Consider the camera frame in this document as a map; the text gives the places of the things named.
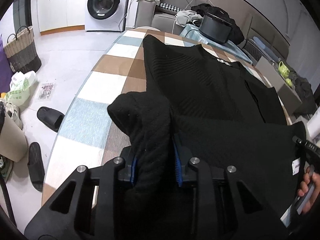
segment plastic bag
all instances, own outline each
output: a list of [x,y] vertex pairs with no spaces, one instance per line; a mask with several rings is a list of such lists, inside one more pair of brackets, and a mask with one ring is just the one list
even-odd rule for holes
[[46,101],[50,100],[54,87],[55,87],[55,83],[41,84],[38,99],[46,100]]
[[10,91],[5,95],[5,99],[15,106],[21,106],[30,96],[29,88],[36,81],[36,73],[29,71],[25,74],[16,72],[10,82]]

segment black sweater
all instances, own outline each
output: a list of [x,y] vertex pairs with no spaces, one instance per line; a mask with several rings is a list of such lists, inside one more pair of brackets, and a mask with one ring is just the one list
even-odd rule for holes
[[[172,199],[172,194],[159,198],[177,191],[170,138],[180,131],[182,144],[194,156],[211,166],[234,165],[251,178],[280,218],[297,189],[298,174],[292,175],[291,165],[300,153],[292,137],[305,139],[303,123],[287,126],[275,89],[265,87],[239,62],[218,60],[201,45],[165,45],[151,35],[144,38],[143,48],[147,91],[120,95],[108,107],[139,160],[138,181],[125,197],[126,209],[144,214],[148,222],[157,210],[155,220],[163,222],[166,207],[172,213],[172,206],[178,206],[167,200],[185,200],[184,195]],[[190,215],[190,209],[183,211]]]

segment floor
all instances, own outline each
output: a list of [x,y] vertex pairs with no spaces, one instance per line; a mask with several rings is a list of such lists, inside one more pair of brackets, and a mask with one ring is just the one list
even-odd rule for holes
[[[37,119],[37,110],[47,106],[65,114],[84,79],[119,34],[73,31],[35,39],[42,66],[37,72],[38,83],[32,87],[30,98],[20,107],[20,117],[28,144],[34,141],[40,144],[45,170],[57,133]],[[39,84],[49,82],[55,83],[50,100],[39,101]],[[31,184],[27,162],[28,155],[15,163],[7,182],[17,227],[22,232],[41,207],[41,192]]]

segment black speaker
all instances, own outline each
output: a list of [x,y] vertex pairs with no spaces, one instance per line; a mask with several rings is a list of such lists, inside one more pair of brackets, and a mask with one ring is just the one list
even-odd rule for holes
[[232,25],[219,17],[206,13],[200,25],[200,33],[209,40],[226,43],[229,39]]

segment human hand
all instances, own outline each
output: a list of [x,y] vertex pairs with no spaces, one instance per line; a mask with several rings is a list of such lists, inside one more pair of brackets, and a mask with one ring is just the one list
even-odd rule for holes
[[309,171],[310,171],[310,167],[307,168],[307,172],[303,175],[303,181],[300,183],[300,189],[298,189],[298,192],[297,192],[297,195],[299,197],[303,197],[304,194],[308,192],[308,184],[310,182],[310,179],[315,184],[315,190],[313,191],[309,201],[306,203],[306,205],[302,209],[303,214],[307,213],[311,209],[313,203],[316,201],[316,198],[320,193],[320,175],[314,172],[312,174],[312,177],[310,178]]

